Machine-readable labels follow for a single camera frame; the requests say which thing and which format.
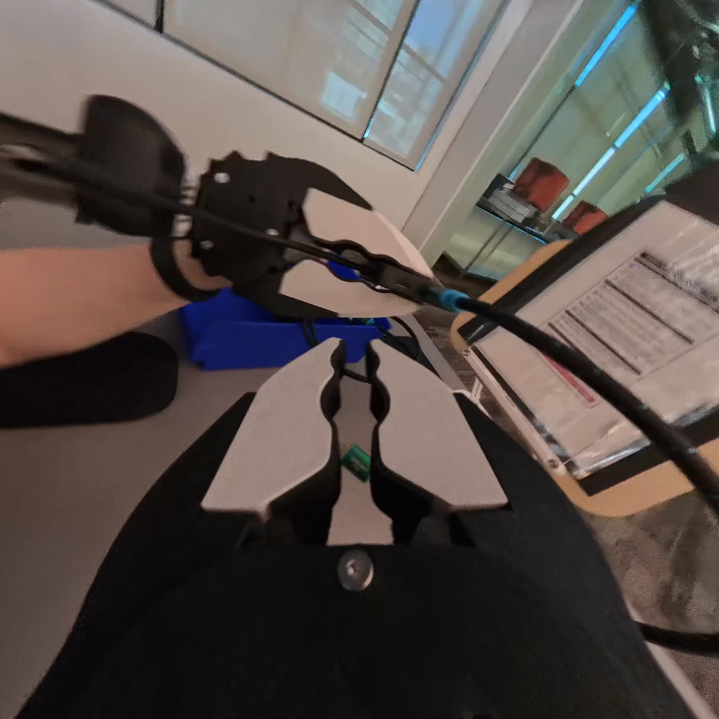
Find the instruction sheet display stand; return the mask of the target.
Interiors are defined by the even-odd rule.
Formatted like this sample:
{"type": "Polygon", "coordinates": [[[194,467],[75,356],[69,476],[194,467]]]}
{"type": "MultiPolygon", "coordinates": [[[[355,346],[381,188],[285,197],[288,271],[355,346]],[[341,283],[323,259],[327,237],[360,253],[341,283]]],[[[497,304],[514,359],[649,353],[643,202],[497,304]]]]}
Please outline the instruction sheet display stand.
{"type": "MultiPolygon", "coordinates": [[[[587,355],[718,467],[718,215],[666,199],[635,206],[487,294],[587,355]]],[[[628,516],[689,481],[577,377],[481,318],[453,328],[477,380],[579,508],[628,516]]]]}

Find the person's left forearm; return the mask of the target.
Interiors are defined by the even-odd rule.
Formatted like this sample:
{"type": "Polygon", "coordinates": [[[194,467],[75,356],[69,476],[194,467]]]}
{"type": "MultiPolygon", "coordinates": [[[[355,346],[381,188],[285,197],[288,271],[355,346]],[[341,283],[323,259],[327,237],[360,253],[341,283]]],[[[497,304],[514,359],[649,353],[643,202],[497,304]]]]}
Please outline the person's left forearm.
{"type": "Polygon", "coordinates": [[[1,368],[95,346],[186,300],[147,245],[1,251],[1,368]]]}

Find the black wristband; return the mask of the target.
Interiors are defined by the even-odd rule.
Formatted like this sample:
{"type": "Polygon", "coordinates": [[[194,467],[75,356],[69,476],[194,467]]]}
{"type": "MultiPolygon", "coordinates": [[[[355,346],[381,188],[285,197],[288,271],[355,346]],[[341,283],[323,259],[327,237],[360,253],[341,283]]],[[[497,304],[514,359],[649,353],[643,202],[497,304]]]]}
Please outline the black wristband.
{"type": "Polygon", "coordinates": [[[160,280],[183,301],[208,301],[227,286],[220,277],[207,274],[199,259],[193,256],[189,239],[154,237],[149,255],[160,280]]]}

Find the blue storage bin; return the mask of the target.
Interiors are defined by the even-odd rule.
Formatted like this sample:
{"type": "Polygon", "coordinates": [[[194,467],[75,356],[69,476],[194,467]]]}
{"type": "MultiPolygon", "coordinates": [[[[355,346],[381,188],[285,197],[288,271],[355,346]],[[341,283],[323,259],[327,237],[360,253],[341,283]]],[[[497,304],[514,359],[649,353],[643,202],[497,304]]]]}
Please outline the blue storage bin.
{"type": "MultiPolygon", "coordinates": [[[[180,308],[179,317],[189,359],[203,370],[282,367],[310,350],[300,319],[275,316],[230,289],[180,308]]],[[[367,343],[391,329],[386,318],[321,318],[313,325],[319,341],[345,343],[347,362],[359,362],[367,343]]]]}

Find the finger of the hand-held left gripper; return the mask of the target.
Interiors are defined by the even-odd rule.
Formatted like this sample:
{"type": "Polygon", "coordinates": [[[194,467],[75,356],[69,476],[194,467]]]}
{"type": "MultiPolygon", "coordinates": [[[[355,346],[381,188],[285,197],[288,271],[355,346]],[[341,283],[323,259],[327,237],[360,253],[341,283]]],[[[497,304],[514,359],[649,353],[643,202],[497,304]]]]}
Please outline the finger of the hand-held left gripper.
{"type": "Polygon", "coordinates": [[[370,255],[390,257],[401,267],[434,276],[420,251],[382,214],[315,188],[306,193],[302,210],[310,234],[331,247],[351,242],[370,255]]]}
{"type": "Polygon", "coordinates": [[[359,281],[342,280],[325,265],[303,260],[283,275],[280,295],[341,318],[407,316],[420,305],[390,293],[376,292],[359,281]]]}

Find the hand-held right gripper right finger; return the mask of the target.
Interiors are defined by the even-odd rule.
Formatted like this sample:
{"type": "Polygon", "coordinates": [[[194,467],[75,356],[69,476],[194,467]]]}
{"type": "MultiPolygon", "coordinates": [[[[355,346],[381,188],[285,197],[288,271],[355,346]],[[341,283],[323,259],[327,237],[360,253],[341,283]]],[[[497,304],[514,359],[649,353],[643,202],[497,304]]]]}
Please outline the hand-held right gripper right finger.
{"type": "Polygon", "coordinates": [[[459,404],[419,362],[374,340],[366,349],[375,425],[370,490],[391,522],[394,544],[410,544],[426,519],[447,522],[509,500],[459,404]]]}

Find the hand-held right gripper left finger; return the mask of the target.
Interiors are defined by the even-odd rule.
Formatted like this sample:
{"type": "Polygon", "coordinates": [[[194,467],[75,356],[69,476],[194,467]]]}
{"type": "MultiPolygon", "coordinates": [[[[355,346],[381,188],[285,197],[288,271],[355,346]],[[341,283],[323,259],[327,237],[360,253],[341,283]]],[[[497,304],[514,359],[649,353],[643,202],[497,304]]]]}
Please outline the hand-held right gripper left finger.
{"type": "Polygon", "coordinates": [[[326,544],[341,490],[334,417],[345,344],[330,338],[256,391],[209,489],[208,513],[290,524],[301,544],[326,544]]]}

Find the black square adapter hub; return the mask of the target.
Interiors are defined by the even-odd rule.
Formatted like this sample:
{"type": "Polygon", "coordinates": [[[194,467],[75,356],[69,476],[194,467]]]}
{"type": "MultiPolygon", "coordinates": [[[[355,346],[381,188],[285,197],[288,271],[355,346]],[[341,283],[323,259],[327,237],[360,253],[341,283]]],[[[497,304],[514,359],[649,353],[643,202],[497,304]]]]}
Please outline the black square adapter hub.
{"type": "Polygon", "coordinates": [[[391,295],[417,304],[435,304],[444,287],[418,270],[401,265],[391,257],[373,257],[363,261],[357,270],[358,278],[373,292],[391,295]]]}

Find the wall window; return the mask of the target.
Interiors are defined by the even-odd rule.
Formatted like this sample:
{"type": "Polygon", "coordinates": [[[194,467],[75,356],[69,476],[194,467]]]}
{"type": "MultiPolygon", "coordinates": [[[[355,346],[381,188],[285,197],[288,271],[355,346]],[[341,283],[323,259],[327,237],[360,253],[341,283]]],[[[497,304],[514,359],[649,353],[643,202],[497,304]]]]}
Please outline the wall window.
{"type": "Polygon", "coordinates": [[[508,1],[107,1],[417,170],[508,1]]]}

